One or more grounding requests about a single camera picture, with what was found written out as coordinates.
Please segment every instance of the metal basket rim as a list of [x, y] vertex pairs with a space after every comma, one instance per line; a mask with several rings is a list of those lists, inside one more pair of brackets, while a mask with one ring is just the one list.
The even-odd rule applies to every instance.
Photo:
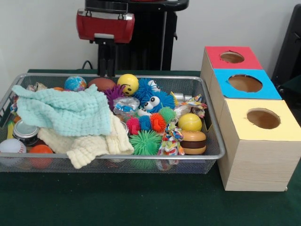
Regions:
[[[11, 95], [12, 87], [17, 84], [21, 84], [25, 77], [30, 76], [43, 76], [43, 77], [69, 77], [74, 76], [75, 74], [68, 73], [22, 73], [18, 75], [13, 83], [10, 85], [8, 91], [0, 101], [0, 108], [4, 106], [7, 99]], [[81, 77], [95, 77], [99, 76], [96, 74], [76, 74]], [[208, 106], [208, 111], [211, 117], [212, 126], [217, 138], [217, 142], [219, 144], [220, 153], [217, 155], [178, 155], [178, 156], [162, 156], [162, 155], [101, 155], [97, 156], [97, 159], [148, 159], [148, 160], [159, 160], [159, 159], [167, 159], [167, 160], [217, 160], [222, 158], [226, 153], [226, 147], [222, 138], [222, 133], [220, 131], [217, 118], [215, 116], [215, 112], [213, 110], [213, 105], [211, 102], [211, 98], [207, 89], [207, 86], [204, 80], [200, 77], [196, 76], [178, 76], [178, 75], [136, 75], [137, 78], [158, 78], [158, 79], [184, 79], [184, 80], [196, 80], [201, 83], [202, 89], [204, 91], [204, 96], [206, 99], [206, 104]], [[11, 158], [68, 158], [67, 154], [31, 154], [31, 153], [0, 153], [0, 157], [11, 157]]]

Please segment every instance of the metal lid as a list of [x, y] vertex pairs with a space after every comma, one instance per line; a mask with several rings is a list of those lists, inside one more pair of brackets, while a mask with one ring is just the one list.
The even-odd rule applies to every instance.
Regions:
[[127, 132], [127, 134], [128, 134], [128, 127], [127, 127], [127, 125], [124, 123], [124, 122], [122, 122], [122, 121], [120, 121], [121, 123], [122, 123], [122, 125], [123, 125], [123, 127], [124, 127], [124, 129], [126, 130], [126, 132]]
[[38, 134], [39, 128], [36, 126], [29, 126], [25, 124], [22, 120], [19, 120], [15, 126], [13, 133], [19, 138], [32, 138]]

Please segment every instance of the white baseball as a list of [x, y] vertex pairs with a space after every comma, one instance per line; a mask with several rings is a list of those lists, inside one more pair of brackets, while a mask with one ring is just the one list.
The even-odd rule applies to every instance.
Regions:
[[[25, 145], [17, 139], [8, 139], [0, 143], [0, 153], [26, 153]], [[0, 163], [6, 166], [13, 166], [22, 158], [0, 157]]]

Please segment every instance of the yellow box top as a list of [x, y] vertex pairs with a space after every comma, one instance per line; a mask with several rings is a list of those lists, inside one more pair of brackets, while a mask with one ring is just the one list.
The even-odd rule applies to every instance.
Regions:
[[301, 141], [301, 127], [284, 100], [226, 99], [226, 103], [240, 139]]

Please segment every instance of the blue fuzzy toy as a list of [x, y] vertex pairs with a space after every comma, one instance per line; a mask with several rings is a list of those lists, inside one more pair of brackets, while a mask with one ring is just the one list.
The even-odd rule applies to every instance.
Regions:
[[133, 94], [133, 97], [140, 100], [140, 103], [145, 103], [149, 99], [147, 96], [153, 96], [154, 93], [160, 92], [160, 87], [151, 79], [139, 79], [139, 89]]
[[146, 130], [146, 131], [151, 130], [151, 121], [150, 121], [149, 116], [147, 116], [147, 115], [141, 116], [139, 118], [139, 124], [140, 124], [141, 130]]
[[150, 113], [157, 113], [162, 107], [174, 109], [174, 98], [166, 92], [154, 92], [146, 98], [148, 101], [143, 104], [143, 108]]

